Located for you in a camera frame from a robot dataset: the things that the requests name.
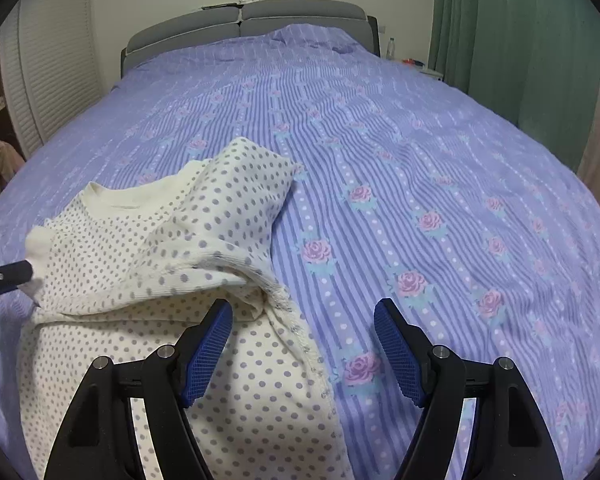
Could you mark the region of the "white polka dot shirt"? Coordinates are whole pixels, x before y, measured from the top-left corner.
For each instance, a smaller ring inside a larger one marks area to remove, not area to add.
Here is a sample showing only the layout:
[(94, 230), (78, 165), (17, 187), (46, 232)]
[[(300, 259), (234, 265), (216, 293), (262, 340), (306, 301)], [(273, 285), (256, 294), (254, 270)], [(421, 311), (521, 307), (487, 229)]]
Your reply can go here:
[(186, 412), (212, 474), (352, 477), (321, 353), (272, 268), (272, 229), (295, 171), (237, 138), (156, 182), (87, 185), (29, 232), (33, 280), (23, 290), (34, 307), (20, 337), (18, 389), (37, 474), (94, 359), (146, 358), (225, 299), (232, 333)]

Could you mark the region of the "white louvered wardrobe door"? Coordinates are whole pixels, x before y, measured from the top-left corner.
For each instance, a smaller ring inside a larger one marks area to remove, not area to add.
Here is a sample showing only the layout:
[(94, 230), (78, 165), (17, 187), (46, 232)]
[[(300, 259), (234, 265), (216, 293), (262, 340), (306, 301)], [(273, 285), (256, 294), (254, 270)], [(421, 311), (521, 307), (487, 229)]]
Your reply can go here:
[(92, 0), (19, 0), (0, 27), (6, 105), (25, 158), (102, 97)]

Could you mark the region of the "purple floral bed cover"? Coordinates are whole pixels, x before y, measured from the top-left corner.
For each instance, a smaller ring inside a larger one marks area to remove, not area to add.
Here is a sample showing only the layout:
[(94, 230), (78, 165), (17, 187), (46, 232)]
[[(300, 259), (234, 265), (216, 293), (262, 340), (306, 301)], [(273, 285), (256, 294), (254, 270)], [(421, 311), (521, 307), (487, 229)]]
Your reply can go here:
[[(87, 185), (156, 182), (237, 138), (296, 166), (272, 268), (321, 353), (349, 479), (392, 478), (420, 416), (374, 330), (384, 298), (462, 359), (512, 359), (562, 475), (585, 477), (600, 448), (600, 206), (543, 145), (340, 29), (289, 25), (131, 70), (1, 192), (0, 266), (27, 258), (29, 232)], [(18, 389), (23, 288), (0, 297), (0, 452), (37, 479)]]

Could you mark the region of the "grey padded headboard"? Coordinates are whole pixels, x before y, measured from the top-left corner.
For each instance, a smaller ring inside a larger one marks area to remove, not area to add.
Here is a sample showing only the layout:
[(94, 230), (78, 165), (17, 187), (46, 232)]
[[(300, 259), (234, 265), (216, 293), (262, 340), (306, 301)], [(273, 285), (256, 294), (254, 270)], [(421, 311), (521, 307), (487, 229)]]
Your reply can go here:
[(120, 75), (156, 56), (238, 37), (261, 36), (293, 24), (339, 28), (381, 56), (378, 21), (360, 6), (338, 0), (260, 0), (210, 6), (137, 32), (120, 53)]

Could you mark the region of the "white nightstand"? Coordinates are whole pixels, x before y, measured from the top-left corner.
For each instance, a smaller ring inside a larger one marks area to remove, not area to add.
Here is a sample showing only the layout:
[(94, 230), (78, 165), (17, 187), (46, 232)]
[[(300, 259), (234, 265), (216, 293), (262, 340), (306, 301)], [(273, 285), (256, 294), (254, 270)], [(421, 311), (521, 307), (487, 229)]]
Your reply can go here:
[(420, 66), (417, 64), (410, 64), (410, 63), (405, 63), (405, 66), (412, 68), (413, 70), (416, 70), (416, 72), (419, 72), (420, 74), (428, 76), (434, 80), (437, 80), (437, 81), (443, 80), (442, 73), (439, 73), (436, 70), (432, 70), (431, 68), (428, 68), (426, 66)]

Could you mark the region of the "green curtain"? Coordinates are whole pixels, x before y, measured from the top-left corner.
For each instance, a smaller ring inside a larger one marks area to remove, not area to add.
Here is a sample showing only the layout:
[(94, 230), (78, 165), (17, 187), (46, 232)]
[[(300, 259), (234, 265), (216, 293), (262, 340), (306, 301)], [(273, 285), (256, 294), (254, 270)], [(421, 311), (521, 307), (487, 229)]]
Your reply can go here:
[(590, 0), (434, 0), (428, 65), (579, 167), (600, 88)]

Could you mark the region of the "clear plastic bottle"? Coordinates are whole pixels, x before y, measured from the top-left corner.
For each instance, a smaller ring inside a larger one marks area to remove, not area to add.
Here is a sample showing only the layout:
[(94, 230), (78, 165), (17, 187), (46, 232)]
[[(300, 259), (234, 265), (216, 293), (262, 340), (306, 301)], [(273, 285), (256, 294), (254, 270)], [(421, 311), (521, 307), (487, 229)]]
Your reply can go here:
[(393, 37), (389, 38), (386, 50), (386, 59), (393, 60), (396, 57), (396, 40)]

